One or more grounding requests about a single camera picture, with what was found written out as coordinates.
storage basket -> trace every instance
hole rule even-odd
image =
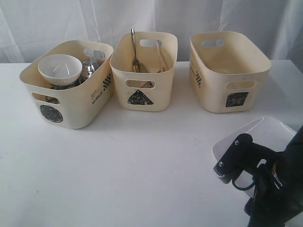
[[[270,68],[270,60],[240,33],[207,32],[190,39],[190,79],[210,112],[251,108]]]
[[[167,71],[160,69],[159,57],[155,46],[141,46],[141,40],[160,40],[162,56],[167,63]],[[160,111],[170,102],[174,69],[177,61],[177,38],[162,32],[135,32],[136,52],[139,62],[151,73],[134,73],[134,48],[131,34],[124,35],[116,47],[111,67],[115,80],[116,93],[122,107],[130,110]],[[151,81],[153,88],[141,88],[144,82]]]
[[[99,65],[102,64],[97,71],[76,87],[64,90],[50,89],[52,85],[44,80],[38,71],[40,60],[52,54],[68,54],[83,62],[88,58],[84,54],[85,49],[105,54],[104,59],[97,58]],[[26,85],[44,120],[66,128],[82,128],[94,119],[115,90],[109,64],[112,53],[113,48],[107,44],[80,40],[67,41],[25,68],[20,74],[20,79]],[[47,102],[46,96],[57,99],[59,103]]]

white tabletop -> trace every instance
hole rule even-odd
[[[260,116],[301,127],[303,75],[272,63],[248,111],[204,110],[178,62],[166,110],[129,111],[114,96],[79,130],[40,118],[19,80],[28,64],[0,64],[1,227],[247,226],[248,197],[213,174],[211,150]]]

white curtain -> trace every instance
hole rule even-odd
[[[193,34],[237,31],[303,71],[303,0],[0,0],[0,62],[32,62],[73,39],[115,47],[132,27],[177,36],[179,61]]]

basket handle hole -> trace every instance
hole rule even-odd
[[[153,89],[155,87],[155,83],[147,80],[132,80],[128,79],[125,81],[126,85],[134,88],[147,88]]]
[[[247,88],[253,88],[256,85],[256,83],[257,82],[253,80],[230,82],[226,84],[225,88],[227,90],[247,89]]]
[[[140,40],[140,45],[144,47],[156,47],[157,40],[155,39],[142,39]],[[159,46],[162,46],[162,41],[159,40]]]
[[[224,45],[223,39],[209,39],[201,43],[202,47],[220,47]]]
[[[40,101],[47,102],[47,103],[52,103],[55,105],[60,105],[59,100],[52,96],[45,96],[45,95],[41,95],[41,94],[32,92],[32,97],[36,100],[40,100]]]
[[[90,48],[84,48],[83,53],[87,57],[105,58],[105,53],[103,51],[92,50]]]

white ceramic bowl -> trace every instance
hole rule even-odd
[[[38,64],[38,70],[50,84],[66,86],[79,78],[82,63],[79,59],[67,54],[54,54],[43,58]]]

